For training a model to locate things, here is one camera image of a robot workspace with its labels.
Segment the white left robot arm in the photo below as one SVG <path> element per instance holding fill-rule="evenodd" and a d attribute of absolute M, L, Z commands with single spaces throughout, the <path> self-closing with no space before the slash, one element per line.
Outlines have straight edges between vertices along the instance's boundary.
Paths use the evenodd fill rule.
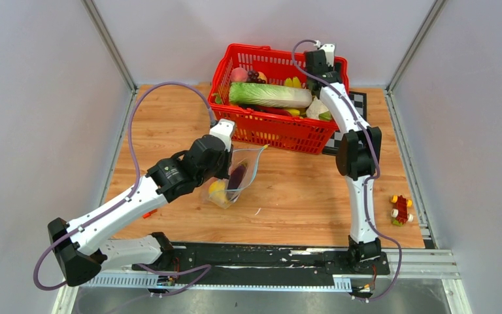
<path fill-rule="evenodd" d="M 103 270 L 131 264 L 169 269 L 174 252 L 156 233 L 135 240 L 111 236 L 213 177 L 228 178 L 232 149 L 231 136 L 211 132 L 196 139 L 189 150 L 160 160 L 131 188 L 91 213 L 70 222 L 61 218 L 50 222 L 48 233 L 57 242 L 53 252 L 66 284 L 79 286 Z"/>

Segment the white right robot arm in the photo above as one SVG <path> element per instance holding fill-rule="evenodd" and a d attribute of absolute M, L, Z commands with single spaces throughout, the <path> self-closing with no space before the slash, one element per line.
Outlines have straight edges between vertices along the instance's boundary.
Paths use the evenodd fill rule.
<path fill-rule="evenodd" d="M 336 166 L 350 193 L 352 223 L 346 263 L 363 273 L 382 255 L 374 221 L 373 183 L 379 176 L 381 131 L 362 118 L 347 94 L 341 74 L 328 64 L 324 50 L 305 52 L 309 90 L 328 108 L 343 137 Z"/>

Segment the pink peach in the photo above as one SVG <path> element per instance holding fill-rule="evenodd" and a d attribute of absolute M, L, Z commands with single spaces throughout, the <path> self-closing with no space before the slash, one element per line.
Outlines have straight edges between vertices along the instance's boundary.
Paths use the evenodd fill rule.
<path fill-rule="evenodd" d="M 236 67 L 230 72 L 231 82 L 246 82 L 248 80 L 248 71 L 242 67 Z"/>

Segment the purple eggplant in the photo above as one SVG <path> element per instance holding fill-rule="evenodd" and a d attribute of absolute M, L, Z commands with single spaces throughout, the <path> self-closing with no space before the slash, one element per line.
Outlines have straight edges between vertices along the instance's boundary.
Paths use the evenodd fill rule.
<path fill-rule="evenodd" d="M 228 192 L 236 192 L 239 188 L 242 187 L 244 178 L 248 171 L 248 162 L 242 161 L 237 165 L 237 167 L 231 172 L 228 184 L 227 191 Z"/>

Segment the clear zip top bag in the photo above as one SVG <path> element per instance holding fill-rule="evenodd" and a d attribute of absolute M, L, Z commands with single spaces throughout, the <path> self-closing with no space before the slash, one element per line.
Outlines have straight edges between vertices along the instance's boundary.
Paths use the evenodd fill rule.
<path fill-rule="evenodd" d="M 268 147 L 269 145 L 234 148 L 228 171 L 229 178 L 213 178 L 207 181 L 202 188 L 201 199 L 222 209 L 236 203 L 243 191 L 255 181 L 261 155 Z"/>

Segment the yellow pear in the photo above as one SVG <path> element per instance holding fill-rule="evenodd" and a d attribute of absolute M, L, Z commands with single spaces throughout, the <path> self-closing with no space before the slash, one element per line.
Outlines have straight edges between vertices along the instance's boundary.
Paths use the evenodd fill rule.
<path fill-rule="evenodd" d="M 209 200 L 212 203 L 220 207 L 227 207 L 229 205 L 229 200 L 227 198 L 226 182 L 223 180 L 217 180 L 211 183 L 209 186 Z"/>

